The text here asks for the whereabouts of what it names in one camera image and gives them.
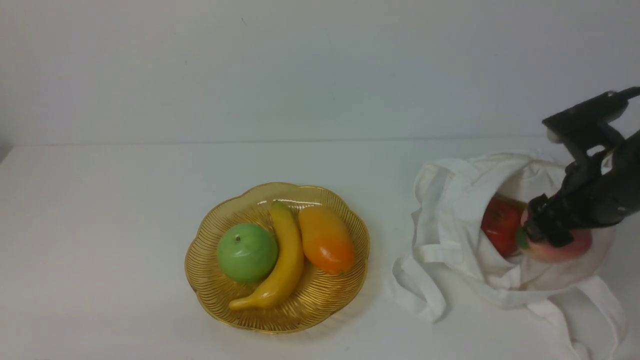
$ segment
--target table surface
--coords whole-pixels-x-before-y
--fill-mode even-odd
[[[413,180],[428,160],[544,148],[544,138],[16,147],[0,164],[0,357],[13,359],[560,359],[550,326],[504,311],[434,266],[449,303],[424,323],[395,305],[385,282],[407,252]],[[184,255],[217,203],[270,181],[333,190],[365,220],[370,269],[342,311],[305,332],[233,329],[200,307]],[[640,225],[620,225],[602,276],[639,343]],[[601,358],[611,341],[585,297],[554,297],[575,337]]]

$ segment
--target plastic fruit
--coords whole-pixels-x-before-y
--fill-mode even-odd
[[[275,239],[256,224],[235,225],[218,244],[220,270],[233,281],[260,281],[269,275],[277,259]]]
[[[298,215],[305,256],[330,275],[349,271],[356,262],[353,241],[342,219],[330,208],[312,206]]]
[[[277,306],[291,295],[300,281],[305,257],[296,220],[289,207],[282,202],[275,201],[270,213],[280,247],[276,267],[251,295],[232,300],[229,303],[231,310]]]
[[[484,211],[480,228],[500,256],[506,258],[517,249],[516,231],[520,226],[518,210],[500,199],[491,199]]]
[[[528,213],[522,214],[522,223],[527,221]],[[543,263],[562,263],[584,255],[593,244],[591,230],[573,230],[573,241],[563,247],[553,247],[547,242],[534,243],[528,239],[522,228],[518,230],[518,247],[522,252]]]

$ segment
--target canvas bag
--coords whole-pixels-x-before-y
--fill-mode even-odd
[[[499,193],[528,202],[560,188],[564,167],[537,152],[498,153],[470,160],[444,159],[425,164],[415,182],[420,209],[412,213],[412,251],[392,269],[392,298],[415,316],[435,322],[446,303],[421,264],[444,263],[480,296],[501,308],[527,306],[546,319],[578,360],[587,349],[571,339],[562,311],[549,296],[577,288],[606,317],[613,333],[609,358],[624,338],[620,303],[597,276],[614,239],[614,229],[592,231],[593,245],[579,259],[545,264],[527,256],[504,259],[480,230],[489,200]]]

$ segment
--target golden fruit bowl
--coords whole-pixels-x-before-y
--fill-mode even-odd
[[[231,311],[231,300],[252,293],[258,284],[239,284],[228,279],[218,266],[216,249],[222,235],[233,225],[252,222],[271,233],[269,203],[286,203],[297,216],[300,209],[314,205],[331,208],[347,225],[356,249],[355,266],[342,276],[330,276],[308,261],[294,293],[273,309]],[[360,291],[367,274],[369,233],[362,219],[333,192],[316,186],[268,183],[222,202],[202,220],[184,262],[187,280],[202,307],[219,321],[258,332],[284,334],[321,323],[349,304]]]

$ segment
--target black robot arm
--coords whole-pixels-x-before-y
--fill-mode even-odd
[[[640,87],[606,92],[542,121],[575,161],[555,195],[529,202],[523,229],[531,241],[562,247],[573,241],[571,230],[609,227],[640,210],[640,131],[624,139],[609,125],[639,95]]]

